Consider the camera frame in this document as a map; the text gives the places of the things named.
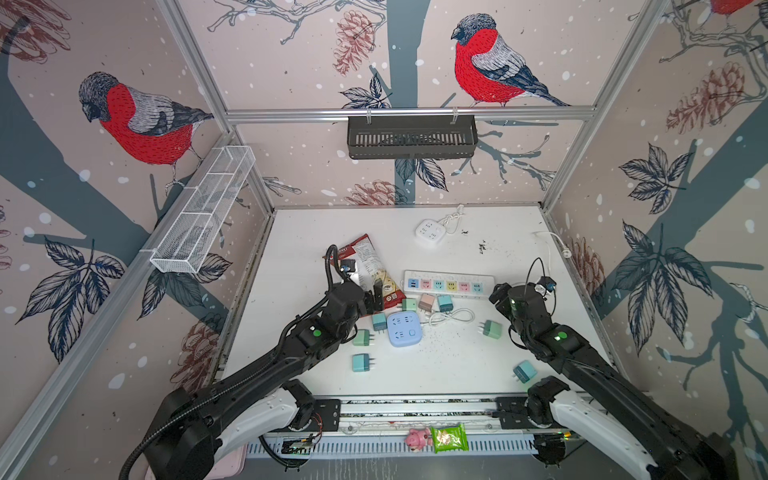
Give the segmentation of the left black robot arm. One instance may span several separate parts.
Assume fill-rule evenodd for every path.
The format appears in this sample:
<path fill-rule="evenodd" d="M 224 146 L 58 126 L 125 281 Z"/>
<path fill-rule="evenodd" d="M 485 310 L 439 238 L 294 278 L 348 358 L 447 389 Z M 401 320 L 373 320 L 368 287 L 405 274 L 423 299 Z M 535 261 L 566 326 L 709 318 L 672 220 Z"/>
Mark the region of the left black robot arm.
<path fill-rule="evenodd" d="M 310 419 L 314 398 L 298 376 L 349 342 L 367 313 L 366 293 L 342 270 L 336 245 L 328 247 L 324 269 L 324 297 L 283 328 L 274 348 L 208 387 L 179 387 L 163 399 L 119 478 L 145 458 L 157 479 L 203 479 L 253 438 Z"/>

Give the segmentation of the red white snack bag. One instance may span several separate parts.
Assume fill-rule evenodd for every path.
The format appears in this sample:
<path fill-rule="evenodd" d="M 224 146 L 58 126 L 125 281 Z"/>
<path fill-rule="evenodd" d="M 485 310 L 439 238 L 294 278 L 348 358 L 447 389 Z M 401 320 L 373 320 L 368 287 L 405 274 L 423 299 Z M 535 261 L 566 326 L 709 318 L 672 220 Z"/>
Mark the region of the red white snack bag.
<path fill-rule="evenodd" d="M 381 281 L 384 310 L 397 307 L 405 299 L 405 294 L 384 266 L 368 234 L 340 247 L 339 258 L 355 261 L 355 270 L 350 276 L 364 290 L 373 292 L 376 282 Z"/>

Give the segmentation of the white colourful power strip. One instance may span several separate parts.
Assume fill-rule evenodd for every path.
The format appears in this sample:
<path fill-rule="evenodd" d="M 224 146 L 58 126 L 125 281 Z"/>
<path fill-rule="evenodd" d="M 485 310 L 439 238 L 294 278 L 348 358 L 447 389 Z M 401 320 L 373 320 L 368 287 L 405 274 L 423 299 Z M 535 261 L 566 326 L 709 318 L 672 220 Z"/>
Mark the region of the white colourful power strip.
<path fill-rule="evenodd" d="M 406 270 L 402 291 L 406 294 L 449 295 L 461 298 L 487 298 L 495 278 L 487 275 Z"/>

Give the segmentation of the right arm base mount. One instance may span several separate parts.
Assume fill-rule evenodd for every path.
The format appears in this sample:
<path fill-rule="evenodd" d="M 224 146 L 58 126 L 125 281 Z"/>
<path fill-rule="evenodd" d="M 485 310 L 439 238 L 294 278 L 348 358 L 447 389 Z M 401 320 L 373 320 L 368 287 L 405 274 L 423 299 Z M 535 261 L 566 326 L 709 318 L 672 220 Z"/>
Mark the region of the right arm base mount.
<path fill-rule="evenodd" d="M 542 401 L 530 396 L 502 396 L 495 399 L 492 417 L 502 430 L 547 428 L 551 425 L 548 410 Z"/>

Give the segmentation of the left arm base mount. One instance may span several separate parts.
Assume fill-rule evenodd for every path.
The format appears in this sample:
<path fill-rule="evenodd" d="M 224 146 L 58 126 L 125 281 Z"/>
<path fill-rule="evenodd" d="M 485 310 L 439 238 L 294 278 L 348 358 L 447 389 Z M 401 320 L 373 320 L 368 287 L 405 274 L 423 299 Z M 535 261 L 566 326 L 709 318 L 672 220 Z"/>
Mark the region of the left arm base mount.
<path fill-rule="evenodd" d="M 337 432 L 341 417 L 339 399 L 315 400 L 312 406 L 300 407 L 295 418 L 286 427 L 291 432 Z"/>

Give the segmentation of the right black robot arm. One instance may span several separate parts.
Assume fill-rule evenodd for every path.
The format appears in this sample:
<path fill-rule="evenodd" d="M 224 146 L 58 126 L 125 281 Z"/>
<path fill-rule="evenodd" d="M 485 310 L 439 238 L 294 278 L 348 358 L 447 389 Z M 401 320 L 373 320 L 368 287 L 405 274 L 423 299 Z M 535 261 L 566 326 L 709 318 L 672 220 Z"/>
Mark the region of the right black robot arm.
<path fill-rule="evenodd" d="M 738 478 L 729 442 L 674 417 L 623 378 L 585 337 L 552 320 L 545 295 L 554 288 L 542 276 L 536 283 L 497 284 L 489 296 L 522 346 L 554 372 L 529 387 L 529 422 L 577 433 L 635 479 Z"/>

